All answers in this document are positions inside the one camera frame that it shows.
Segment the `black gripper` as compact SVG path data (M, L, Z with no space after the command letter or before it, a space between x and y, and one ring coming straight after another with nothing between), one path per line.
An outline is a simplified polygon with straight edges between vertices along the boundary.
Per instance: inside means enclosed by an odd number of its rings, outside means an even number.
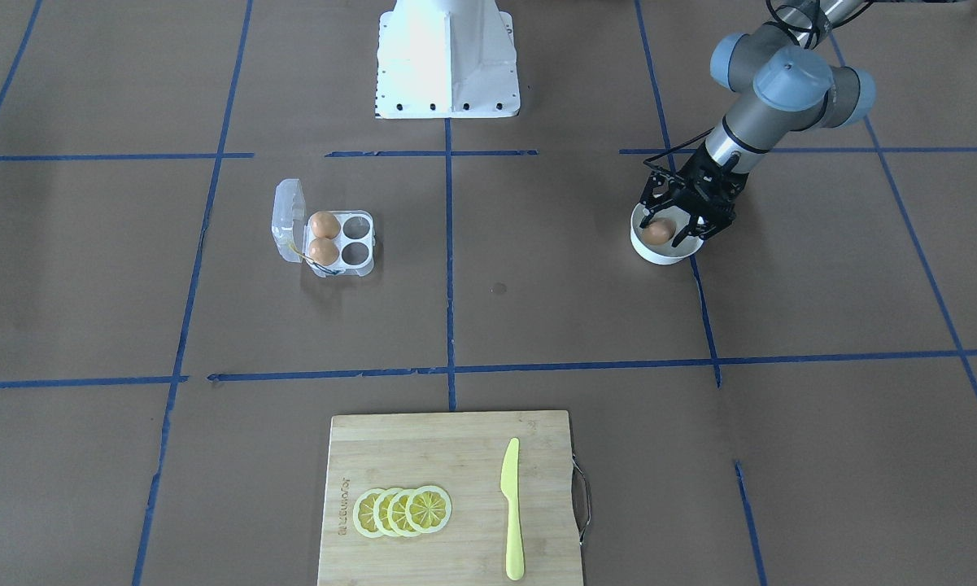
M651 174L639 200L643 208L639 228L647 230L655 216L667 208L681 208L688 219L674 235L674 247L689 238L707 241L737 218L736 200L748 178L736 171L744 153L734 150L718 163L706 147L700 146L680 170L674 171L658 162L671 152L674 149L647 158Z

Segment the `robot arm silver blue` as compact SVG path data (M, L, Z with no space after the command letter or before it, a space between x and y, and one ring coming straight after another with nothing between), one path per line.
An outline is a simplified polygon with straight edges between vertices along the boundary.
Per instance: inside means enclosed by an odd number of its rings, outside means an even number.
M755 33L724 37L710 59L711 77L736 101L678 170L659 156L634 215L640 242L663 221L670 244L703 242L730 227L749 174L789 133L841 129L861 121L875 104L874 78L831 66L816 49L835 29L863 15L867 1L784 1L766 4L770 18Z

